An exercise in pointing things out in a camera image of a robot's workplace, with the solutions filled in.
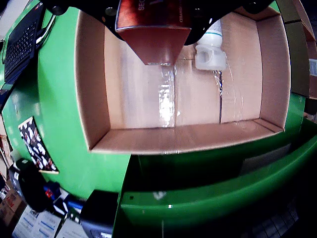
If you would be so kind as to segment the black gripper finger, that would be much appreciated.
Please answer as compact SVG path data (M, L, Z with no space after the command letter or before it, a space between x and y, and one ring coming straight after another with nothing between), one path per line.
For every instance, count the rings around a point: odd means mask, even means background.
M70 7L77 8L101 22L113 35L123 40L115 31L119 0L42 0L42 3L54 15L63 15Z
M270 0L186 0L189 8L191 31L184 45L197 42L217 20L243 7L246 12L257 14L267 8Z

